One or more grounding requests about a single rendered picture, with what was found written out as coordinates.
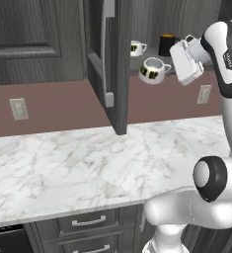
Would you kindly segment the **open grey cabinet door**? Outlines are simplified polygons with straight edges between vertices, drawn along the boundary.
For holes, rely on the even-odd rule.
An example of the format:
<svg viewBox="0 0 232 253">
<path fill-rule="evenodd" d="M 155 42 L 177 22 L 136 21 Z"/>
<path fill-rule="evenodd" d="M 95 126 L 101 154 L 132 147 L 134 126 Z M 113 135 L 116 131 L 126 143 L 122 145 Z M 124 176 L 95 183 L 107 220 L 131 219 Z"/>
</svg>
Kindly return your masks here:
<svg viewBox="0 0 232 253">
<path fill-rule="evenodd" d="M 101 35 L 104 0 L 83 0 L 88 79 L 116 134 L 126 134 L 133 0 L 115 0 L 110 19 L 110 84 L 114 105 L 105 105 Z"/>
</svg>

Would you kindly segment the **grey drawer front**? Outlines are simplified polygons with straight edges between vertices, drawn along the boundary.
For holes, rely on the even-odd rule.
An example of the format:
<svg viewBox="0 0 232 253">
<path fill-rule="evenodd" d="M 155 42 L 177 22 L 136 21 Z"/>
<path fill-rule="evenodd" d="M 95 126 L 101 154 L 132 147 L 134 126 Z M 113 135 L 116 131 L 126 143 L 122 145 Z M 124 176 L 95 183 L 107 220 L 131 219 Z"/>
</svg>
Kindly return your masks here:
<svg viewBox="0 0 232 253">
<path fill-rule="evenodd" d="M 101 223 L 88 225 L 88 226 L 73 227 L 71 224 L 72 220 L 78 220 L 78 221 L 94 220 L 94 219 L 100 218 L 101 215 L 105 215 L 107 217 L 107 220 Z M 93 212 L 61 217 L 57 220 L 57 222 L 58 222 L 60 234 L 80 233 L 82 231 L 86 231 L 89 229 L 104 228 L 107 226 L 115 225 L 116 223 L 118 223 L 118 215 L 119 215 L 118 209 L 93 211 Z"/>
<path fill-rule="evenodd" d="M 111 249 L 104 253 L 114 253 L 116 250 L 116 239 L 121 235 L 121 231 L 96 234 L 82 239 L 68 239 L 58 242 L 57 246 L 63 249 L 64 253 L 72 253 L 74 250 L 85 251 L 102 248 L 105 244 L 110 244 Z"/>
</svg>

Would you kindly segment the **beige wall outlet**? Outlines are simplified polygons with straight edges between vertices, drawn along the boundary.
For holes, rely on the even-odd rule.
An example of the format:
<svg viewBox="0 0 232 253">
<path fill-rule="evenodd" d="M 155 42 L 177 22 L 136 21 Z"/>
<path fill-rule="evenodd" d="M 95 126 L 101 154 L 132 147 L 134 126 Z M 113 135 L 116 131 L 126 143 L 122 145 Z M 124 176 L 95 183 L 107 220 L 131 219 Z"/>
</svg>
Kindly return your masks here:
<svg viewBox="0 0 232 253">
<path fill-rule="evenodd" d="M 197 97 L 197 104 L 206 104 L 209 99 L 210 91 L 212 86 L 211 85 L 201 85 L 199 88 L 199 93 Z"/>
<path fill-rule="evenodd" d="M 24 98 L 10 99 L 9 102 L 15 121 L 27 120 L 29 118 L 26 100 Z"/>
</svg>

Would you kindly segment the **black mug with orange inside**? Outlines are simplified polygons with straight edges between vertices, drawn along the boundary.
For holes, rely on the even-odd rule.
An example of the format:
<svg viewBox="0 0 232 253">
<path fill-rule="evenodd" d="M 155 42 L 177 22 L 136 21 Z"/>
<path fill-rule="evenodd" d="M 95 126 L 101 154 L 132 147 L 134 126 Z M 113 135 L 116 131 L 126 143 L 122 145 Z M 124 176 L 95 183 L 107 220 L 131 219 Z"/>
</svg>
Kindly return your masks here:
<svg viewBox="0 0 232 253">
<path fill-rule="evenodd" d="M 180 39 L 172 34 L 162 34 L 159 42 L 159 52 L 161 56 L 170 56 L 170 48 Z"/>
</svg>

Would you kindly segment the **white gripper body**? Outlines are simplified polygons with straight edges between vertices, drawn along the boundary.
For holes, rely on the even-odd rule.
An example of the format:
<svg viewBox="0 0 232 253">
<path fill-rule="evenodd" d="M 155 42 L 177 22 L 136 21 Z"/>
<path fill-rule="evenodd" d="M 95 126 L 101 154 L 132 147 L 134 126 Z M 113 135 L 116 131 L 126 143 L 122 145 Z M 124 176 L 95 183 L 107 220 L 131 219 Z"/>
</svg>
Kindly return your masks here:
<svg viewBox="0 0 232 253">
<path fill-rule="evenodd" d="M 178 81 L 184 86 L 194 82 L 202 75 L 204 68 L 200 61 L 196 61 L 185 40 L 181 40 L 170 48 L 170 54 Z"/>
</svg>

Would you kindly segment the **closed grey cabinet door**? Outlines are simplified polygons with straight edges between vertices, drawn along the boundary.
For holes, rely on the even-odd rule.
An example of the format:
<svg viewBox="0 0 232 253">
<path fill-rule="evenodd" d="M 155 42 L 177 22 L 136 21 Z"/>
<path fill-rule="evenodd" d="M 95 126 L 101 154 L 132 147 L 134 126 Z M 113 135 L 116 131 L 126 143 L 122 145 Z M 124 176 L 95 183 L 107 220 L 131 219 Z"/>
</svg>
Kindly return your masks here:
<svg viewBox="0 0 232 253">
<path fill-rule="evenodd" d="M 83 74 L 79 0 L 0 0 L 0 85 Z"/>
</svg>

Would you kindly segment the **white mug with black print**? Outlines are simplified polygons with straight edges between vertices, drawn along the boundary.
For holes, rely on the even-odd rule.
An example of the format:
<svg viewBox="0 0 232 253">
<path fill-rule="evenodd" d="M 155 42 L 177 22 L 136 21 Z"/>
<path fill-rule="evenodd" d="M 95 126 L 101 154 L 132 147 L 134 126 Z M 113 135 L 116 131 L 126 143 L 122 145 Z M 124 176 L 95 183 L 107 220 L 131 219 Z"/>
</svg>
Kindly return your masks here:
<svg viewBox="0 0 232 253">
<path fill-rule="evenodd" d="M 130 56 L 141 56 L 146 50 L 147 44 L 139 41 L 132 41 L 130 45 Z"/>
<path fill-rule="evenodd" d="M 166 64 L 157 57 L 149 57 L 141 64 L 138 77 L 146 84 L 158 85 L 164 81 L 166 73 L 171 69 L 171 64 Z"/>
</svg>

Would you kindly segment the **grey wall cabinet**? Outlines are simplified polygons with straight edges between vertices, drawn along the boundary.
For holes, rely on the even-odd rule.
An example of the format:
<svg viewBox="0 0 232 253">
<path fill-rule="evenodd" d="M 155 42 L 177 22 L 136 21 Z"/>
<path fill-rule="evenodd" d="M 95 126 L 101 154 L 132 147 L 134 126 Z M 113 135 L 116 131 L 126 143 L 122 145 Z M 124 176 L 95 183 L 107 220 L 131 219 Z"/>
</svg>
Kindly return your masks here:
<svg viewBox="0 0 232 253">
<path fill-rule="evenodd" d="M 156 55 L 160 36 L 199 38 L 214 23 L 222 0 L 133 0 L 131 38 L 147 44 L 142 56 L 130 60 L 130 74 L 136 75 L 141 61 Z"/>
</svg>

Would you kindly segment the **black dishwasher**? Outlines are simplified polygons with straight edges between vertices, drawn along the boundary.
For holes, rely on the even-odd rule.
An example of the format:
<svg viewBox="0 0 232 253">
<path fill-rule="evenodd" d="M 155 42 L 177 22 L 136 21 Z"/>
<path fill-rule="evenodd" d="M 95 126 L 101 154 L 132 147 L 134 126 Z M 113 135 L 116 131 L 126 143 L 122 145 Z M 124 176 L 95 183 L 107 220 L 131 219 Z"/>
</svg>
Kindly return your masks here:
<svg viewBox="0 0 232 253">
<path fill-rule="evenodd" d="M 21 224 L 0 227 L 0 253 L 34 253 Z"/>
</svg>

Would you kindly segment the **grey base cabinet door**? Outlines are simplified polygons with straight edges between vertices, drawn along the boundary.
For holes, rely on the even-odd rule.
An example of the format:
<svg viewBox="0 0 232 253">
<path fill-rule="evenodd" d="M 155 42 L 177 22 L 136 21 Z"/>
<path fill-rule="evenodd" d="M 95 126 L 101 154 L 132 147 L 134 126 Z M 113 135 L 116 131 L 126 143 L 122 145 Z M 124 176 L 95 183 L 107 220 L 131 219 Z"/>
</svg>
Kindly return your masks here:
<svg viewBox="0 0 232 253">
<path fill-rule="evenodd" d="M 143 212 L 143 204 L 137 206 L 133 237 L 133 253 L 142 253 L 145 244 L 151 239 L 155 227 L 151 225 Z"/>
</svg>

